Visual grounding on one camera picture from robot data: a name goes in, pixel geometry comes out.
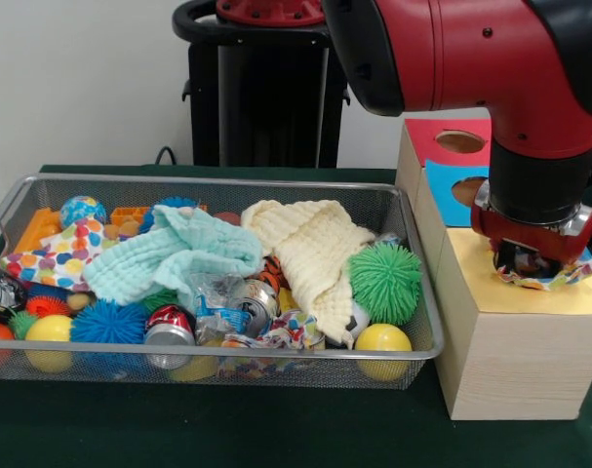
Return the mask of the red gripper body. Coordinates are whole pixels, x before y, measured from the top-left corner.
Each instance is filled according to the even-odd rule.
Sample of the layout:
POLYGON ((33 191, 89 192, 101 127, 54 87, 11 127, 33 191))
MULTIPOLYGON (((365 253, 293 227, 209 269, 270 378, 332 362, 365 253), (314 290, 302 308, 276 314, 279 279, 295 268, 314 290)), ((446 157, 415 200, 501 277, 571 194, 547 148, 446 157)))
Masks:
POLYGON ((538 252, 543 258, 563 264, 575 262, 592 236, 592 208, 581 207, 577 214, 560 224, 536 225, 511 220, 491 209, 471 209, 474 231, 488 238, 493 247, 504 242, 538 252))

